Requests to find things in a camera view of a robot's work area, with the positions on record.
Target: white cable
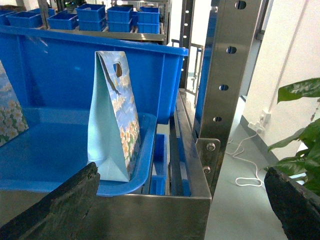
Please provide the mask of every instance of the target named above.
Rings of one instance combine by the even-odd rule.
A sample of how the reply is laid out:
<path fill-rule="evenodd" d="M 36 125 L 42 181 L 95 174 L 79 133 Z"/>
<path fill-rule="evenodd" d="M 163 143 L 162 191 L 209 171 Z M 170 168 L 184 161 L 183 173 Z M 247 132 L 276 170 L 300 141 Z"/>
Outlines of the white cable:
<path fill-rule="evenodd" d="M 235 184 L 237 186 L 240 186 L 240 187 L 244 187 L 244 186 L 253 186 L 253 187 L 261 187 L 264 183 L 264 181 L 262 181 L 259 176 L 258 176 L 258 166 L 257 164 L 255 164 L 253 161 L 249 161 L 247 159 L 244 159 L 244 158 L 241 158 L 241 157 L 238 157 L 238 155 L 242 154 L 244 151 L 245 151 L 245 148 L 241 145 L 245 140 L 248 140 L 248 139 L 252 139 L 254 138 L 255 136 L 258 135 L 258 132 L 256 131 L 255 132 L 255 135 L 252 135 L 250 137 L 247 137 L 245 139 L 243 139 L 239 144 L 236 144 L 236 143 L 233 143 L 233 139 L 230 138 L 230 140 L 228 141 L 227 144 L 233 144 L 233 145 L 237 145 L 238 147 L 236 148 L 236 150 L 234 152 L 225 152 L 226 154 L 228 155 L 231 155 L 233 158 L 235 159 L 239 159 L 239 160 L 242 160 L 242 161 L 245 161 L 245 162 L 248 162 L 248 163 L 251 163 L 255 166 L 255 177 L 237 177 L 235 179 Z M 238 183 L 238 180 L 239 179 L 242 179 L 242 180 L 257 180 L 258 182 L 260 182 L 260 184 L 240 184 Z"/>

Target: gift bag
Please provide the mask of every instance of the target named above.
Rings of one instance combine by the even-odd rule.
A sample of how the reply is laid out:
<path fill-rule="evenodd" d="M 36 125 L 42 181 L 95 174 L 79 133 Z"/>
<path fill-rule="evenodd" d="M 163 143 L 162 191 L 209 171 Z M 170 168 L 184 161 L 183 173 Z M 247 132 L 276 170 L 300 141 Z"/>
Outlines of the gift bag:
<path fill-rule="evenodd" d="M 22 108 L 0 60 L 0 147 L 28 128 Z"/>
<path fill-rule="evenodd" d="M 128 182 L 140 141 L 126 54 L 97 51 L 88 123 L 88 163 L 96 163 L 101 180 Z"/>

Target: light blue gift bag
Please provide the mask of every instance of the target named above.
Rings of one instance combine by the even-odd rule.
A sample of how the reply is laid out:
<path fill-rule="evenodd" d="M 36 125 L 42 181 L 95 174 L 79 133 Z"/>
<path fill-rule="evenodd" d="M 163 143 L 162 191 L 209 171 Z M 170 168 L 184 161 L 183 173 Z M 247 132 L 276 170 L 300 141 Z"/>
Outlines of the light blue gift bag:
<path fill-rule="evenodd" d="M 96 163 L 101 180 L 128 182 L 140 141 L 126 54 L 97 51 L 88 123 L 88 163 Z"/>

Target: screw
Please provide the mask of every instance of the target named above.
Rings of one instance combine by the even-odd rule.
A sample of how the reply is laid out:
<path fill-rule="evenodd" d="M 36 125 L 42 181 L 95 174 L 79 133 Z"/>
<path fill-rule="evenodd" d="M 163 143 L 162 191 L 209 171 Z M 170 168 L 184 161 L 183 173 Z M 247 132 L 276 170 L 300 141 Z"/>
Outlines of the screw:
<path fill-rule="evenodd" d="M 210 142 L 206 145 L 206 149 L 210 152 L 216 149 L 216 145 L 213 142 Z"/>
<path fill-rule="evenodd" d="M 209 174 L 211 172 L 211 169 L 210 169 L 209 166 L 204 166 L 202 169 L 203 169 L 205 174 Z"/>

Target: hole in metal post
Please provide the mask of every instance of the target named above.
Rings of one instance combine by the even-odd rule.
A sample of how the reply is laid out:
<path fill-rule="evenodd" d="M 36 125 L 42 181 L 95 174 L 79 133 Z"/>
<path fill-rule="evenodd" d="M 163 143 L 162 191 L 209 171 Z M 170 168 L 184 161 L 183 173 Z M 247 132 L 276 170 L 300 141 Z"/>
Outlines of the hole in metal post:
<path fill-rule="evenodd" d="M 216 116 L 216 117 L 213 118 L 213 121 L 214 122 L 221 122 L 222 121 L 222 117 Z"/>
<path fill-rule="evenodd" d="M 237 51 L 237 48 L 235 46 L 228 46 L 227 49 L 226 49 L 226 52 L 228 54 L 235 54 Z"/>
<path fill-rule="evenodd" d="M 222 84 L 221 86 L 219 86 L 219 89 L 220 89 L 221 91 L 227 91 L 227 90 L 229 89 L 229 86 Z"/>
<path fill-rule="evenodd" d="M 237 1 L 234 5 L 234 7 L 239 10 L 245 9 L 246 6 L 247 6 L 246 1 Z"/>

